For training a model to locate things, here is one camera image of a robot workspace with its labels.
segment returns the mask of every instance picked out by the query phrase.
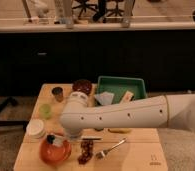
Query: food item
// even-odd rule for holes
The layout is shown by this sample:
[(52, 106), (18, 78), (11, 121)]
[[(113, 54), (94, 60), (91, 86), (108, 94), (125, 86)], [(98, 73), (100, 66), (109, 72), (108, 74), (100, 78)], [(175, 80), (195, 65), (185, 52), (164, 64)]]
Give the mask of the food item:
[(131, 128), (109, 128), (108, 131), (112, 132), (112, 133), (121, 133), (121, 134), (125, 134), (125, 133), (129, 133), (131, 132)]
[(132, 100), (133, 97), (134, 97), (134, 93), (132, 93), (130, 91), (126, 91), (126, 93), (124, 94), (124, 96), (121, 99), (120, 103), (129, 102), (129, 101)]
[(79, 164), (86, 164), (93, 156), (93, 140), (83, 140), (81, 142), (81, 155), (78, 157)]

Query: orange bowl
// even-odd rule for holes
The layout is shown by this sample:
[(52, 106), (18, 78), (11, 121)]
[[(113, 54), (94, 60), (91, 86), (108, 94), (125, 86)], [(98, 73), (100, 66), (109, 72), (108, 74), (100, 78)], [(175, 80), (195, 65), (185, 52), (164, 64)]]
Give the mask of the orange bowl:
[(40, 158), (49, 165), (58, 165), (66, 160), (71, 154), (71, 144), (63, 141), (61, 147), (54, 146), (44, 139), (40, 146)]

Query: green cup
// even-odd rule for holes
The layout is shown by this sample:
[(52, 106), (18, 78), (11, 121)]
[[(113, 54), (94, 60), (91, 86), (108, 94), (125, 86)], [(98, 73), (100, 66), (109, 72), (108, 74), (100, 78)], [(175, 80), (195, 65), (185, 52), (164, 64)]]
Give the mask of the green cup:
[(51, 118), (51, 106), (49, 104), (42, 104), (39, 107), (40, 116), (43, 119)]

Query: black cabinet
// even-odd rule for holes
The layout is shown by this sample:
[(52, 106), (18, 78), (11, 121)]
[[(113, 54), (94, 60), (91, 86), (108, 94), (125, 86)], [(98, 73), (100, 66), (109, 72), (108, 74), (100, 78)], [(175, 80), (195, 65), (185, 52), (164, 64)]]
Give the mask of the black cabinet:
[(143, 78), (147, 91), (195, 90), (195, 30), (0, 34), (5, 95), (100, 75)]

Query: red bowl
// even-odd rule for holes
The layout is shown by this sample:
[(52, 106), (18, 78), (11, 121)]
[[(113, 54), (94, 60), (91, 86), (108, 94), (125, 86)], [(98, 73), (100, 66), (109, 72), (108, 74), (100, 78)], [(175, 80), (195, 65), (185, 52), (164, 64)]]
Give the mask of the red bowl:
[(44, 139), (40, 146), (40, 158), (49, 165), (58, 165), (66, 160), (71, 154), (71, 144), (63, 141), (61, 147), (54, 146)]
[(89, 95), (91, 90), (92, 90), (92, 83), (86, 79), (77, 80), (73, 83), (72, 90), (73, 91), (80, 91), (80, 92), (83, 92), (83, 93)]

